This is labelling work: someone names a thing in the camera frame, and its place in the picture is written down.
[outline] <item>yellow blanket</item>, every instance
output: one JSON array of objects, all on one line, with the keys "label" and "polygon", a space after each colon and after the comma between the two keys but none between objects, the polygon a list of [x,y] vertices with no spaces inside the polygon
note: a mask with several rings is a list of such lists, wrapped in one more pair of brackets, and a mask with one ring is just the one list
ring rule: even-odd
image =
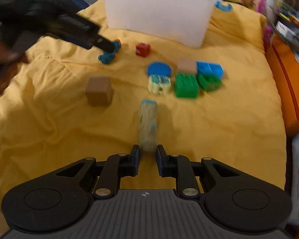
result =
[{"label": "yellow blanket", "polygon": [[[12,187],[87,156],[98,161],[130,152],[138,143],[139,108],[145,98],[158,103],[158,143],[168,154],[192,161],[218,159],[281,188],[285,181],[285,132],[280,98],[262,49],[265,18],[240,5],[214,10],[204,44],[192,49],[162,38],[109,29],[104,1],[82,14],[103,26],[101,34],[120,39],[122,49],[110,65],[97,59],[97,48],[42,38],[0,96],[0,203]],[[135,45],[149,43],[149,57]],[[147,65],[169,64],[180,57],[220,63],[223,87],[195,100],[171,92],[147,90]],[[85,87],[90,76],[110,76],[114,94],[109,107],[91,107]],[[160,178],[155,157],[144,155],[139,175],[123,178],[122,188],[174,188]]]}]

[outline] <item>green block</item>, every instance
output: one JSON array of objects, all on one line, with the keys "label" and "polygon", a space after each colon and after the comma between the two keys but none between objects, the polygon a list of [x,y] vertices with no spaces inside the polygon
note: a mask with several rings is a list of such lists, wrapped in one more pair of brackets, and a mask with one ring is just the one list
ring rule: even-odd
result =
[{"label": "green block", "polygon": [[222,81],[214,75],[199,74],[197,79],[206,92],[217,90],[222,85]]},{"label": "green block", "polygon": [[196,98],[199,86],[194,75],[178,74],[175,82],[175,94],[178,98]]}]

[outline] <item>blue block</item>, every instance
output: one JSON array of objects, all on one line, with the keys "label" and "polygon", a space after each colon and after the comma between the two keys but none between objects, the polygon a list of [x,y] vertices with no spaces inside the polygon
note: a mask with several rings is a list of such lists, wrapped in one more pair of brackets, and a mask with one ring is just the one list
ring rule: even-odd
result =
[{"label": "blue block", "polygon": [[223,78],[224,70],[222,69],[221,65],[209,63],[209,66],[214,76],[217,76],[219,79]]},{"label": "blue block", "polygon": [[207,62],[203,62],[203,61],[197,61],[197,71],[198,73],[200,74],[203,74],[203,75],[211,75],[213,74],[211,68],[210,68],[210,65],[209,63]]}]

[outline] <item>cylindrical toy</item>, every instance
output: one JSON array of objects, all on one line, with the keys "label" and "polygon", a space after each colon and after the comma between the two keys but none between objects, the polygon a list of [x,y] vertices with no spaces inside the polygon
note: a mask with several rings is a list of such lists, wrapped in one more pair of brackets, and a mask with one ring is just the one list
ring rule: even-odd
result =
[{"label": "cylindrical toy", "polygon": [[157,146],[157,103],[144,100],[140,109],[139,146],[144,152],[156,152]]}]

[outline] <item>blue disc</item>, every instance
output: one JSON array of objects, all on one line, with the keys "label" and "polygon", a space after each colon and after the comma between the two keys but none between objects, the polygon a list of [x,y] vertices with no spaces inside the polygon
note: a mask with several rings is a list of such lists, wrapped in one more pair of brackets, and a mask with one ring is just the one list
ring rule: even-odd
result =
[{"label": "blue disc", "polygon": [[162,76],[171,76],[171,68],[162,62],[154,62],[149,64],[147,68],[147,75],[162,75]]}]

